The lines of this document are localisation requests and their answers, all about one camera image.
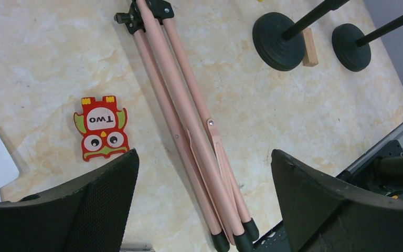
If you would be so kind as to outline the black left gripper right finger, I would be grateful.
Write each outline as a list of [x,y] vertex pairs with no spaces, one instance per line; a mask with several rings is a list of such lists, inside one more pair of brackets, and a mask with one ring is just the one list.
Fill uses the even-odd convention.
[[403,251],[403,200],[339,180],[282,150],[271,158],[292,251]]

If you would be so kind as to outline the black microphone desk stand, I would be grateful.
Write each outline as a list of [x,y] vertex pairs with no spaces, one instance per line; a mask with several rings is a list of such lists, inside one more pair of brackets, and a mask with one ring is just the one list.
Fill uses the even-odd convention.
[[275,70],[294,69],[301,63],[306,51],[302,31],[347,2],[348,0],[323,1],[297,22],[279,12],[262,15],[252,28],[252,40],[258,55]]

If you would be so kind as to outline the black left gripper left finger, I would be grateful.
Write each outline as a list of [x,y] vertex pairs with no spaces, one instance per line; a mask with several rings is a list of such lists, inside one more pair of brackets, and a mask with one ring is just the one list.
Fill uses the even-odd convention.
[[130,150],[17,202],[0,202],[0,251],[119,251],[139,173]]

